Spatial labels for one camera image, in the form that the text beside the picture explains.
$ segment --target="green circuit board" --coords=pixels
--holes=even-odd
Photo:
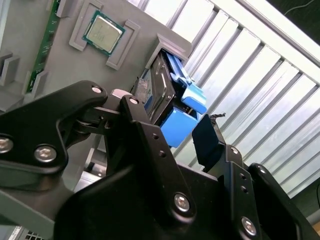
[[[37,75],[45,69],[46,61],[49,56],[51,47],[53,45],[56,31],[58,29],[58,25],[60,21],[60,18],[56,15],[59,4],[60,4],[60,0],[54,0],[52,3],[49,20],[46,25],[43,39],[35,59],[35,63],[31,72],[30,79],[28,81],[26,93],[30,93],[32,91]]]

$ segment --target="white metal siding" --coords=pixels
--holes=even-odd
[[[226,113],[217,123],[247,165],[263,164],[290,197],[320,177],[318,66],[235,0],[130,2],[192,43],[185,68],[207,97],[207,113]],[[296,37],[312,42],[301,31]],[[201,168],[190,136],[172,151]]]

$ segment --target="blue plastic clip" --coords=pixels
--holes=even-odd
[[[207,99],[204,96],[204,92],[198,86],[193,84],[179,58],[171,55],[170,53],[166,53],[166,55],[173,70],[173,72],[170,73],[172,80],[185,88],[185,91],[181,98],[181,102],[183,102],[196,112],[204,114],[207,111]]]
[[[198,114],[193,117],[173,107],[161,126],[161,131],[168,145],[177,148],[197,126],[198,121]]]

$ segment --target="black metal bracket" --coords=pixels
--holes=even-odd
[[[186,182],[177,166],[170,148],[159,126],[150,124],[144,106],[135,104],[132,96],[125,96],[121,105],[125,109],[131,125],[131,136],[127,146],[132,158],[136,159],[144,175],[143,184],[147,195],[152,193],[150,204],[161,219],[161,223],[171,229],[192,223],[196,216],[196,205]]]
[[[205,115],[192,132],[199,163],[218,178],[224,190],[226,221],[235,239],[262,239],[252,178],[240,152],[225,140],[216,119]]]
[[[253,163],[248,171],[253,178],[260,223],[270,239],[319,238],[317,232],[264,166]]]
[[[107,96],[95,83],[80,81],[2,114],[0,187],[54,187],[68,163],[63,137],[82,111],[103,105]]]

